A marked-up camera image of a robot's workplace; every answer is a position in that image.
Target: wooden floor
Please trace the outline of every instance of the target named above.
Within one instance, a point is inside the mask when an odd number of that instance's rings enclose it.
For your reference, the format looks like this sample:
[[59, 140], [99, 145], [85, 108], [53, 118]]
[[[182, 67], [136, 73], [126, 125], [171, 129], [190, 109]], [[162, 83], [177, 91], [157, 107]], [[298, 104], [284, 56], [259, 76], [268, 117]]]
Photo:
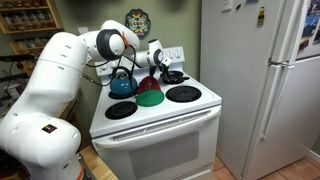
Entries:
[[[235, 180], [218, 156], [215, 157], [213, 180]], [[320, 180], [320, 163], [305, 157], [260, 180]]]

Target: blue kettle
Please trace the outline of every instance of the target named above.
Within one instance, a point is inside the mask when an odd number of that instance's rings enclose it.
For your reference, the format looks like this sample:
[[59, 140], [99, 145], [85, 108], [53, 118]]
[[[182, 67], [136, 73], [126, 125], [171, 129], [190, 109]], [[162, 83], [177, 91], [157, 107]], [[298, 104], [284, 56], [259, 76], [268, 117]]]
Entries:
[[[125, 72], [119, 74], [116, 73], [118, 69], [122, 69]], [[110, 84], [111, 92], [119, 96], [128, 96], [135, 94], [138, 83], [132, 76], [132, 73], [123, 66], [118, 66], [112, 71], [112, 82]]]

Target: oven handle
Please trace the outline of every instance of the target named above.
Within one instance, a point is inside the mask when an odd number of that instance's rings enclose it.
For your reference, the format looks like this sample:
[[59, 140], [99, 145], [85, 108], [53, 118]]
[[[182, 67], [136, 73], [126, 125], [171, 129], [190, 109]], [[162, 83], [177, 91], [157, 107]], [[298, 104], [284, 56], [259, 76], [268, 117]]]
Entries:
[[214, 108], [212, 108], [212, 110], [210, 111], [210, 113], [207, 116], [201, 117], [197, 120], [194, 121], [190, 121], [190, 122], [186, 122], [177, 126], [173, 126], [167, 129], [163, 129], [160, 131], [156, 131], [154, 133], [148, 133], [145, 135], [141, 135], [141, 136], [137, 136], [137, 137], [133, 137], [131, 139], [125, 139], [123, 141], [112, 141], [109, 139], [109, 137], [105, 137], [105, 138], [101, 138], [101, 139], [96, 139], [93, 140], [93, 143], [95, 144], [95, 146], [99, 147], [99, 148], [117, 148], [120, 146], [124, 146], [127, 144], [132, 144], [138, 141], [143, 141], [146, 139], [150, 139], [153, 137], [160, 137], [161, 135], [166, 136], [166, 134], [175, 131], [177, 129], [183, 128], [183, 130], [194, 130], [193, 129], [193, 125], [195, 124], [199, 124], [202, 122], [205, 122], [207, 120], [211, 120], [212, 118], [216, 117], [216, 116], [220, 116], [220, 110], [221, 110], [221, 106], [216, 106]]

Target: green wall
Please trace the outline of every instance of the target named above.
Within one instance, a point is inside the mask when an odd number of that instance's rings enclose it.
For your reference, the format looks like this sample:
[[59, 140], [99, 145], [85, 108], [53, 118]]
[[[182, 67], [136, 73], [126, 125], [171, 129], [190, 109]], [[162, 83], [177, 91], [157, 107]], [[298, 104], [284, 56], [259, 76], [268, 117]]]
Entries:
[[[161, 41], [163, 47], [183, 46], [186, 57], [184, 69], [192, 77], [198, 79], [201, 1], [54, 0], [54, 2], [60, 14], [64, 30], [73, 34], [79, 34], [78, 27], [88, 27], [89, 31], [100, 29], [101, 24], [108, 19], [124, 24], [125, 15], [131, 9], [142, 9], [150, 17], [151, 30], [141, 40], [140, 50], [147, 50], [147, 42], [155, 38]], [[8, 45], [13, 39], [15, 39], [13, 35], [0, 34], [0, 55], [13, 53]], [[0, 71], [2, 72], [2, 68], [8, 69], [9, 66], [10, 63], [5, 65], [0, 62]], [[99, 80], [95, 70], [92, 68], [86, 68], [84, 73]], [[101, 88], [85, 79], [81, 81], [81, 88], [82, 96], [78, 108], [83, 124], [89, 129]]]

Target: burner drip pan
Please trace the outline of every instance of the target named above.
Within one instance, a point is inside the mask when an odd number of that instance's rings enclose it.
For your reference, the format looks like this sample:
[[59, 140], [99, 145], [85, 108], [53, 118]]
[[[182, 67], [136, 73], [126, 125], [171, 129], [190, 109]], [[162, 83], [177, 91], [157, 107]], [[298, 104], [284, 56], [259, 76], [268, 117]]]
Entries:
[[167, 91], [166, 97], [173, 102], [192, 102], [201, 97], [201, 91], [191, 86], [177, 86]]
[[126, 118], [135, 113], [138, 109], [136, 103], [131, 101], [123, 101], [112, 105], [106, 110], [106, 117], [113, 120]]

